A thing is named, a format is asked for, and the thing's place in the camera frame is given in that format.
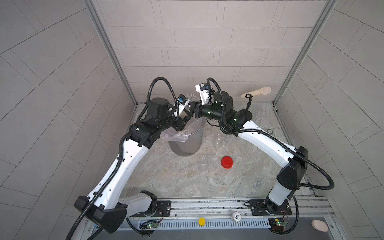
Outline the clear rice jar with lid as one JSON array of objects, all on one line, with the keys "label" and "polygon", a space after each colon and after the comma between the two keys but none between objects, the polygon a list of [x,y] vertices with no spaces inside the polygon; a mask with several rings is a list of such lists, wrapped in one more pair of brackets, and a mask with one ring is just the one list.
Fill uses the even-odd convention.
[{"label": "clear rice jar with lid", "polygon": [[226,135],[221,133],[221,132],[215,133],[214,146],[216,148],[220,148],[224,144],[225,137],[226,137]]}]

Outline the clear jar lid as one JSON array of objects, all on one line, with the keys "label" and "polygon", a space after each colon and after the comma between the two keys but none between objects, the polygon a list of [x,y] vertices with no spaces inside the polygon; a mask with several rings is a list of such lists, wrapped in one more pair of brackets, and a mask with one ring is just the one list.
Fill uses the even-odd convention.
[{"label": "clear jar lid", "polygon": [[217,163],[211,162],[208,164],[208,170],[210,172],[215,172],[218,169]]},{"label": "clear jar lid", "polygon": [[206,152],[209,156],[214,156],[217,153],[217,148],[215,146],[208,146]]}]

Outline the grey mesh waste bin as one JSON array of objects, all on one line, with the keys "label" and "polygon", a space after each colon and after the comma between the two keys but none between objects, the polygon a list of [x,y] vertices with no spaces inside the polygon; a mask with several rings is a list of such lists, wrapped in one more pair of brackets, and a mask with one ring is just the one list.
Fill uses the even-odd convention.
[{"label": "grey mesh waste bin", "polygon": [[201,147],[203,141],[204,125],[206,118],[192,118],[193,122],[190,125],[192,134],[184,143],[181,142],[168,142],[171,150],[178,156],[188,157],[194,155]]}]

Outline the red jar lid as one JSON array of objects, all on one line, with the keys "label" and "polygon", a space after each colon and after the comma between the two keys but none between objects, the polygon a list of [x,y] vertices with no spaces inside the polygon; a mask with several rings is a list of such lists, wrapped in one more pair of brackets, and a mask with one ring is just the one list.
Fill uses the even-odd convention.
[{"label": "red jar lid", "polygon": [[221,159],[221,165],[224,169],[230,169],[233,166],[233,159],[229,156],[224,156]]}]

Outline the red lidded rice jar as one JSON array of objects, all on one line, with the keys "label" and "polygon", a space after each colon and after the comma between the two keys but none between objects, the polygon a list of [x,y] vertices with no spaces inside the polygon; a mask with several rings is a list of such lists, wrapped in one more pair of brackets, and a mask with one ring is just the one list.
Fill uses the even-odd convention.
[{"label": "red lidded rice jar", "polygon": [[192,103],[198,103],[201,101],[200,95],[197,93],[187,93],[187,99],[189,100],[187,106],[189,107]]}]

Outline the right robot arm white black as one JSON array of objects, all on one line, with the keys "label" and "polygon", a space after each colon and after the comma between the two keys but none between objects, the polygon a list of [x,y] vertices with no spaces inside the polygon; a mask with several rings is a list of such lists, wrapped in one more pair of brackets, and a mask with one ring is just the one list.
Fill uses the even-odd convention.
[{"label": "right robot arm white black", "polygon": [[[331,176],[308,159],[308,151],[304,147],[290,146],[262,130],[253,122],[253,115],[249,109],[235,111],[232,97],[222,91],[213,78],[208,78],[205,83],[196,85],[196,91],[201,100],[190,104],[191,116],[218,121],[218,127],[223,134],[234,135],[248,141],[268,154],[282,168],[264,204],[258,206],[246,202],[245,206],[265,211],[269,215],[277,215],[287,200],[293,199],[295,203],[298,202],[294,193],[301,187],[325,191],[335,187]],[[312,166],[322,174],[329,184],[318,186],[302,183],[301,180],[308,166]]]}]

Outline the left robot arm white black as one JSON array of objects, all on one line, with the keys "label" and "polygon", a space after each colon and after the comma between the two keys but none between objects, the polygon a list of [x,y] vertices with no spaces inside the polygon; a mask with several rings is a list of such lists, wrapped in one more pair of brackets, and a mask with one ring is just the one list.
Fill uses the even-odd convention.
[{"label": "left robot arm white black", "polygon": [[[168,86],[175,104],[170,105],[167,99],[150,99],[155,84],[163,81]],[[134,213],[151,212],[155,208],[155,195],[141,192],[134,196],[130,204],[119,203],[121,192],[140,160],[147,154],[161,132],[173,128],[181,131],[187,124],[180,117],[185,106],[186,98],[178,100],[170,82],[164,77],[155,78],[150,84],[145,108],[136,123],[130,126],[119,142],[119,154],[100,183],[88,196],[80,196],[75,207],[80,211],[79,217],[71,227],[67,239],[70,240],[81,221],[88,218],[99,226],[99,232],[115,232],[130,215]]]}]

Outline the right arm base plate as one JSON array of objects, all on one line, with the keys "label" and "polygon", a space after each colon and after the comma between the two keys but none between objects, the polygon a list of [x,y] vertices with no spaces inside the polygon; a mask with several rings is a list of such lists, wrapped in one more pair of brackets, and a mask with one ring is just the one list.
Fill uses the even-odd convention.
[{"label": "right arm base plate", "polygon": [[283,216],[292,215],[292,209],[287,199],[282,205],[276,205],[269,200],[249,200],[244,205],[251,209],[253,216]]}]

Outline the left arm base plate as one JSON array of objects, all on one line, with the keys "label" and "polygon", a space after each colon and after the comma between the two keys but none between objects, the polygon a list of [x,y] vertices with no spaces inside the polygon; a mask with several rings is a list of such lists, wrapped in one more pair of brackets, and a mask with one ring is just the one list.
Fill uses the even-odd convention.
[{"label": "left arm base plate", "polygon": [[132,215],[133,218],[161,218],[169,217],[171,210],[171,201],[156,201],[151,203],[146,212],[140,212]]}]

